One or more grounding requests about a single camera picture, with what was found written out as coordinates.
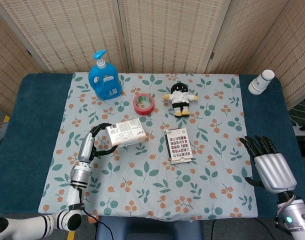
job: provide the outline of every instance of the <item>cardboard box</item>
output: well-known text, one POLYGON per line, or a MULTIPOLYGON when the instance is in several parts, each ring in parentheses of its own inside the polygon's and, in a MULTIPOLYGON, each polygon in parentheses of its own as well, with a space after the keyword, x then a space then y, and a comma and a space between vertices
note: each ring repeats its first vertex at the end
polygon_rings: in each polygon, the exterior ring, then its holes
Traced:
POLYGON ((139 118, 106 127, 111 146, 126 147, 145 141, 146 133, 139 118))

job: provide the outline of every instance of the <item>tape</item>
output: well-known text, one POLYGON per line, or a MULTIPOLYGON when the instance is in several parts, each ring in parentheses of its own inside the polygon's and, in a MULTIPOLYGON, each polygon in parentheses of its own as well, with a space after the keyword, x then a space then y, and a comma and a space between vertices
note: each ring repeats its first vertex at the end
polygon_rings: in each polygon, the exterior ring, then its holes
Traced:
POLYGON ((147 93, 140 93, 133 99, 133 108, 136 113, 142 116, 150 114, 155 108, 155 102, 152 96, 147 93), (147 101, 150 103, 149 107, 140 108, 140 102, 147 101))

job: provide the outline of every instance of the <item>robotic arm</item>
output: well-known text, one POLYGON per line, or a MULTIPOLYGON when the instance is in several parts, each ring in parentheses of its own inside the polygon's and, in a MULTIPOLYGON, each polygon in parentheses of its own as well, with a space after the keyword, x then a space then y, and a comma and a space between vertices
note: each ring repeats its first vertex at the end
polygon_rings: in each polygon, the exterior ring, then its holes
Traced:
POLYGON ((297 181, 284 156, 278 153, 268 137, 255 136, 260 146, 253 138, 244 138, 240 138, 240 141, 253 157, 261 178, 261 181, 253 181, 250 177, 246 177, 245 180, 252 186, 263 187, 268 192, 277 194, 278 211, 275 226, 290 233, 295 240, 305 240, 305 203, 292 192, 297 181), (280 226, 279 216, 282 217, 285 228, 280 226))
POLYGON ((94 157, 111 154, 117 146, 107 151, 96 151, 95 136, 100 130, 110 126, 102 123, 94 127, 83 139, 78 160, 70 173, 70 186, 67 195, 69 210, 63 210, 53 215, 43 215, 28 219, 9 219, 0 217, 0 240, 12 237, 13 240, 36 240, 49 236, 54 229, 75 231, 82 222, 83 203, 91 168, 89 164, 94 157))

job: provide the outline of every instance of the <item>plush toy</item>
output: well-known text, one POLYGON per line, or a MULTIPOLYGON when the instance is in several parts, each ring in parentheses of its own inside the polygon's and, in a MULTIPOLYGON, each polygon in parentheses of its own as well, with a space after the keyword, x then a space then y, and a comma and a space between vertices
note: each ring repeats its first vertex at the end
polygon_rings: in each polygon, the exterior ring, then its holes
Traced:
POLYGON ((164 100, 170 100, 176 118, 189 117, 189 101, 197 101, 198 97, 188 93, 188 87, 182 82, 174 84, 171 94, 163 95, 164 100))

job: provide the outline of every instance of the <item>blue detergent bottle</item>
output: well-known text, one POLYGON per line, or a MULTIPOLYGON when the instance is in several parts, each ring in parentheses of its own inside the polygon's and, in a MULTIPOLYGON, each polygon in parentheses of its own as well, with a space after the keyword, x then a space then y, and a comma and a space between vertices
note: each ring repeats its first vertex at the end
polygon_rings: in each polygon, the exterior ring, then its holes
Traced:
POLYGON ((92 67, 88 75, 90 86, 102 100, 116 98, 123 91, 117 68, 102 59, 106 51, 106 49, 100 50, 93 55, 93 59, 97 60, 97 64, 92 67))

